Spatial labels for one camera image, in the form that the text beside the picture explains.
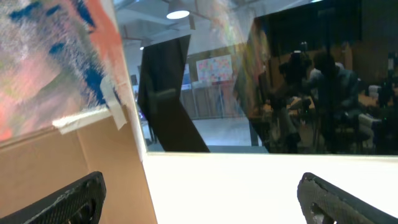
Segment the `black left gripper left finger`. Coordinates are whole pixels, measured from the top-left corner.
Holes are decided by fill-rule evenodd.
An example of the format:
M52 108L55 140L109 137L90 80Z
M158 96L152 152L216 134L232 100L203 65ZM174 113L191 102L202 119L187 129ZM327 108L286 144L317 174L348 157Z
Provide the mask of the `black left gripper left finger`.
M95 171L1 218L1 224L98 224L105 197L103 174Z

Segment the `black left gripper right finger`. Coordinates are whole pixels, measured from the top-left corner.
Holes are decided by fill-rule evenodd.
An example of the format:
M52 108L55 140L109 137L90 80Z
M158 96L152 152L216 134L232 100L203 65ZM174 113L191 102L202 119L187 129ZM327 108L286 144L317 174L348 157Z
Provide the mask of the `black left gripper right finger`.
M397 224L397 218L306 172L297 198L307 224Z

